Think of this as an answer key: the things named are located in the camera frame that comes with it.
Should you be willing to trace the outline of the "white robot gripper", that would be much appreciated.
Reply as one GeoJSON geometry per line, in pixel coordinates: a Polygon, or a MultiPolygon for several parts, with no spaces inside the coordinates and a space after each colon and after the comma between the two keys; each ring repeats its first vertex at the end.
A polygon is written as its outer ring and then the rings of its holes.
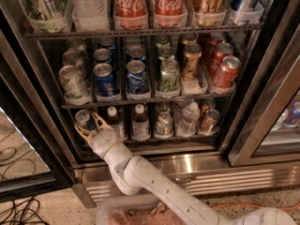
{"type": "Polygon", "coordinates": [[[91,111],[91,114],[95,120],[97,130],[100,132],[94,136],[92,131],[75,124],[76,131],[87,143],[91,143],[90,146],[95,154],[101,158],[116,158],[121,154],[122,148],[118,133],[111,129],[112,127],[96,112],[91,111]]]}

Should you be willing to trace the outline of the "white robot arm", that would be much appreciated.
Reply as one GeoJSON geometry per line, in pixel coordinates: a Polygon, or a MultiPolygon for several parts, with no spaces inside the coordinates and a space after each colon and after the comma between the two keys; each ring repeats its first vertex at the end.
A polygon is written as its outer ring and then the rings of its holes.
{"type": "Polygon", "coordinates": [[[296,225],[289,214],[273,207],[260,208],[236,219],[222,216],[176,185],[146,158],[133,155],[119,134],[96,112],[78,112],[74,127],[107,163],[114,183],[124,194],[135,195],[145,188],[187,225],[296,225]]]}

